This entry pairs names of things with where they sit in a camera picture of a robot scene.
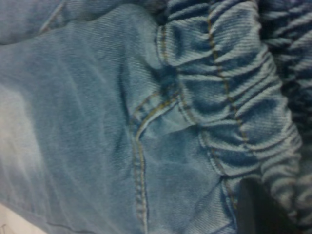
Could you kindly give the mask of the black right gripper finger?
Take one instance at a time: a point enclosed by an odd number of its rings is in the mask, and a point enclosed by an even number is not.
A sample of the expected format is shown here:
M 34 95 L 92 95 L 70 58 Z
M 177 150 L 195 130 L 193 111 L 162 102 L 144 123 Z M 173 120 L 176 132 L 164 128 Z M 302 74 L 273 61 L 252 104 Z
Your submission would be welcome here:
M 239 234 L 300 234 L 286 211 L 256 179 L 240 182 L 237 200 Z

